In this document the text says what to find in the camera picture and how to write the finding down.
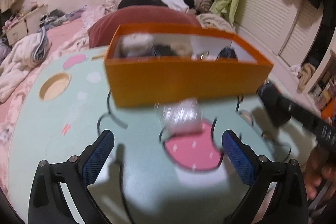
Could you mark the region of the person's right hand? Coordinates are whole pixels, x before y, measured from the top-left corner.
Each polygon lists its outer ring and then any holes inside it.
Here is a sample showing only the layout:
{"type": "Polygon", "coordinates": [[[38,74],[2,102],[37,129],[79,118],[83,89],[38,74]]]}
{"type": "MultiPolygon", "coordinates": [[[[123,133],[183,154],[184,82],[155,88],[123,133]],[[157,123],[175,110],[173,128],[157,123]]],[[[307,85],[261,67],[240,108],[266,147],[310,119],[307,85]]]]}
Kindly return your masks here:
{"type": "Polygon", "coordinates": [[[335,194],[335,165],[324,164],[322,166],[322,155],[318,147],[315,147],[310,153],[303,174],[306,194],[309,200],[315,199],[317,188],[320,186],[322,179],[331,182],[331,186],[322,198],[323,201],[327,201],[335,194]]]}

